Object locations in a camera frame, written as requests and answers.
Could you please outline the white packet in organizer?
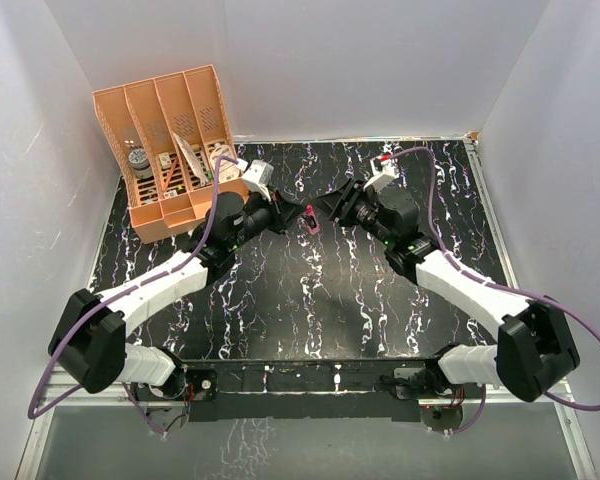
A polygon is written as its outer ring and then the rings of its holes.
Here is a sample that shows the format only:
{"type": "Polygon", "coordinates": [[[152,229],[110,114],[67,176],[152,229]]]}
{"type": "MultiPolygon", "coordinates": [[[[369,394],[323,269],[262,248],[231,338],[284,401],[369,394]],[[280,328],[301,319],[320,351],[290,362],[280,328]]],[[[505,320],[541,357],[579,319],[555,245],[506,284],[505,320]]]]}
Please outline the white packet in organizer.
{"type": "Polygon", "coordinates": [[[184,155],[184,158],[185,158],[187,164],[191,168],[191,171],[192,171],[194,177],[198,179],[199,184],[201,186],[205,186],[207,184],[207,177],[204,172],[202,163],[199,161],[198,157],[196,156],[196,153],[193,150],[193,147],[183,137],[181,137],[177,133],[173,132],[172,135],[173,135],[178,147],[180,148],[182,154],[184,155]]]}

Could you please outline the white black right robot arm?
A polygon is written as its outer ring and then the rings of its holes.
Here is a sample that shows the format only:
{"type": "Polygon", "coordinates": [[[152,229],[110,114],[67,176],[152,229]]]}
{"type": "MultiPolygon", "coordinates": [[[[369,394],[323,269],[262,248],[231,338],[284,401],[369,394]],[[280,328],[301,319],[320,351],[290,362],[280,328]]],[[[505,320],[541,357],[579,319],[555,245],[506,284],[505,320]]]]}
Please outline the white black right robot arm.
{"type": "Polygon", "coordinates": [[[532,402],[580,364],[565,315],[546,302],[492,288],[419,226],[416,202],[389,185],[380,192],[349,180],[315,198],[314,208],[343,227],[359,227],[385,246],[390,267],[476,320],[494,339],[487,346],[449,345],[426,363],[427,388],[446,397],[461,384],[503,386],[532,402]]]}

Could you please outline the small white card box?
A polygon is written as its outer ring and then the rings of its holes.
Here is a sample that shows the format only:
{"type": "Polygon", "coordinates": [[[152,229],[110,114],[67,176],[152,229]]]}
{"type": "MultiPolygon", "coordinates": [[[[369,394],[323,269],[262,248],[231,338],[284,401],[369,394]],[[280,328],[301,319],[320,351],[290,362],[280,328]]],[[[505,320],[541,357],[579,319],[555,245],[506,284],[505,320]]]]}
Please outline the small white card box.
{"type": "Polygon", "coordinates": [[[170,170],[173,166],[173,160],[168,152],[163,152],[158,155],[158,162],[163,171],[170,170]]]}

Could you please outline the orange plastic file organizer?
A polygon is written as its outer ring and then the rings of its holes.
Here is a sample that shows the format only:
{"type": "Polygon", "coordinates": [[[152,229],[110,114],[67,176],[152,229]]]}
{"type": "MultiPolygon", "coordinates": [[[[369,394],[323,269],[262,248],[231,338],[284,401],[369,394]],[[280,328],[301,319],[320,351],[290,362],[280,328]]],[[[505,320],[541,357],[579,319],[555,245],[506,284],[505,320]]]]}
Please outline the orange plastic file organizer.
{"type": "Polygon", "coordinates": [[[192,230],[211,207],[216,142],[235,155],[220,82],[211,65],[149,78],[93,94],[101,128],[122,172],[131,225],[143,243],[192,230]],[[183,137],[202,163],[207,184],[194,177],[172,133],[183,137]],[[148,154],[153,177],[138,179],[129,164],[133,149],[148,154]],[[173,160],[163,171],[158,155],[173,160]]]}

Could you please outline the round grey tin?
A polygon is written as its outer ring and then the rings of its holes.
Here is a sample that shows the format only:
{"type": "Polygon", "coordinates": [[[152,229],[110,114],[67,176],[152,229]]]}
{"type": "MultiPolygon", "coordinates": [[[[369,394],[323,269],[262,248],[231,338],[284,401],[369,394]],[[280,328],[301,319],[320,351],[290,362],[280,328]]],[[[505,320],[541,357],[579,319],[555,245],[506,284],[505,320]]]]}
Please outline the round grey tin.
{"type": "Polygon", "coordinates": [[[147,179],[153,177],[149,157],[145,149],[133,149],[128,155],[128,161],[134,175],[138,179],[147,179]]]}

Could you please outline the white label packet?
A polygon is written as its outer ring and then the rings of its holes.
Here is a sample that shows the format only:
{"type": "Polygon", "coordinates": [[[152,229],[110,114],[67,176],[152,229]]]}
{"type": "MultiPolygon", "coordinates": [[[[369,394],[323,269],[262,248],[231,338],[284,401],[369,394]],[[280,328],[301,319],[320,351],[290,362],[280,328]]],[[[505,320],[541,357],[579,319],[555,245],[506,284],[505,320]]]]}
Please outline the white label packet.
{"type": "Polygon", "coordinates": [[[225,183],[240,177],[241,170],[237,163],[230,161],[235,156],[228,144],[216,142],[209,151],[209,164],[213,171],[219,168],[219,182],[225,183]]]}

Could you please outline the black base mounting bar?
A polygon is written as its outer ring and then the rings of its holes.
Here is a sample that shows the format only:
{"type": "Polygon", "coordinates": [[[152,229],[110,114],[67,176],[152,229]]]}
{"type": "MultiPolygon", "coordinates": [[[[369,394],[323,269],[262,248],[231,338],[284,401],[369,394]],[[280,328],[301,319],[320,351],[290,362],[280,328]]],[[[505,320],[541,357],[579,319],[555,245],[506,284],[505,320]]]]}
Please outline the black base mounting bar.
{"type": "Polygon", "coordinates": [[[187,361],[163,387],[132,385],[134,396],[170,402],[191,422],[243,418],[387,418],[417,422],[429,406],[461,411],[481,396],[452,386],[424,359],[187,361]]]}

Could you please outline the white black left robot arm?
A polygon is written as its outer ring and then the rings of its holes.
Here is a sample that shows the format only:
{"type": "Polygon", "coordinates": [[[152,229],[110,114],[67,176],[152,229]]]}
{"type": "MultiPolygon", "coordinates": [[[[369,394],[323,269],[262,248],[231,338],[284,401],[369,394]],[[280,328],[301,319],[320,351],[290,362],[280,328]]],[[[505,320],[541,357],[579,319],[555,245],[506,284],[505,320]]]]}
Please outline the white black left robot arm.
{"type": "Polygon", "coordinates": [[[219,280],[242,245],[265,230],[284,233],[305,211],[279,193],[219,194],[185,249],[124,285],[100,293],[82,289],[69,298],[49,345],[53,361],[90,394],[131,382],[177,398],[187,383],[181,361],[165,349],[128,342],[130,334],[176,300],[219,280]]]}

